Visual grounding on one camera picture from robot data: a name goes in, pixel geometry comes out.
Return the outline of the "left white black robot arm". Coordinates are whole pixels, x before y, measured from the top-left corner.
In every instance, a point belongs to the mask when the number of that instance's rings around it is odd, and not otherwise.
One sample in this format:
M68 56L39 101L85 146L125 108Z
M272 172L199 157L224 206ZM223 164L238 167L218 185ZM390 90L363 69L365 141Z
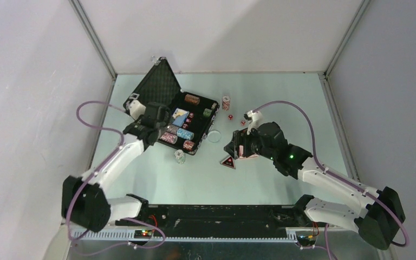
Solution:
M134 159L160 139L174 118L167 106L156 102L143 105L134 100L128 110L134 121L124 130L104 128L119 135L111 153L81 176L70 175L64 180L61 216L67 224L99 232L120 219L129 218L139 226L148 222L150 212L143 207L143 199L134 195L108 199L106 191Z

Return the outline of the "light blue chip stack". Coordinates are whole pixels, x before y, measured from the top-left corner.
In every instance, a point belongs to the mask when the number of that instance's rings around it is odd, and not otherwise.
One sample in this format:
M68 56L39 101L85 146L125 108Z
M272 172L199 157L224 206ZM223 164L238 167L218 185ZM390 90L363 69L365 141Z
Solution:
M178 128L177 132L176 132L177 137L185 139L185 140L189 140L191 141L194 138L194 133L183 129L183 128Z

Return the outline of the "green white chip stack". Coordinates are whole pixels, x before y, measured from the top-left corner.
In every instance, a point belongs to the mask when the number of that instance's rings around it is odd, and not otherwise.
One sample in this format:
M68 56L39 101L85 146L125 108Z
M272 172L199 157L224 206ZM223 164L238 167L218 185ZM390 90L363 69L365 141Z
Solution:
M186 160L186 155L182 149L178 149L174 152L174 156L176 159L176 162L179 164L184 164Z

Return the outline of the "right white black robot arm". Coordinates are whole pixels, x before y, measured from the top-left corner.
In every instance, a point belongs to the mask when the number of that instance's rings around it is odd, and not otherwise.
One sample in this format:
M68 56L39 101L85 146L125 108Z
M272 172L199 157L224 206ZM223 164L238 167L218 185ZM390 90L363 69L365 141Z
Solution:
M282 175L320 187L342 200L339 204L302 196L300 200L307 203L293 212L299 226L312 222L336 225L357 233L377 249L387 250L405 221L397 191L388 186L378 190L318 164L309 151L288 143L275 122L234 131L224 151L234 159L265 157Z

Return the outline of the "red playing card deck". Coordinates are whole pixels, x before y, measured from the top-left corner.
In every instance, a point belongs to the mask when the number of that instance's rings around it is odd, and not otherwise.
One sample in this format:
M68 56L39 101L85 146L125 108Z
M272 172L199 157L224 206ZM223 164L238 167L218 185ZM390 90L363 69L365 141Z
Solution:
M243 145L240 145L238 148L238 159L252 159L252 158L258 158L259 155L258 154L250 154L247 153L246 148L244 148Z

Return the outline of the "black aluminium poker case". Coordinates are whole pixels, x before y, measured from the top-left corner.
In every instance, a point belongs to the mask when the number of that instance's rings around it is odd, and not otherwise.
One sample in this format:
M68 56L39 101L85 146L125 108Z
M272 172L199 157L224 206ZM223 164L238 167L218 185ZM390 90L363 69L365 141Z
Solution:
M199 105L195 106L185 102L184 97L186 94L200 97ZM158 58L157 62L154 63L153 67L123 103L123 108L126 113L128 112L127 105L135 99L139 100L143 105L147 105L152 101L163 104L171 110L172 114L177 108L194 113L193 120L186 129L194 133L194 138L191 140L195 143L193 151L183 149L185 139L178 138L175 144L169 144L159 139L160 143L177 150L183 150L184 153L190 155L195 155L200 148L202 140L207 137L220 109L219 102L213 99L190 92L184 92L165 57ZM212 110L212 113L208 118L203 116L205 108Z

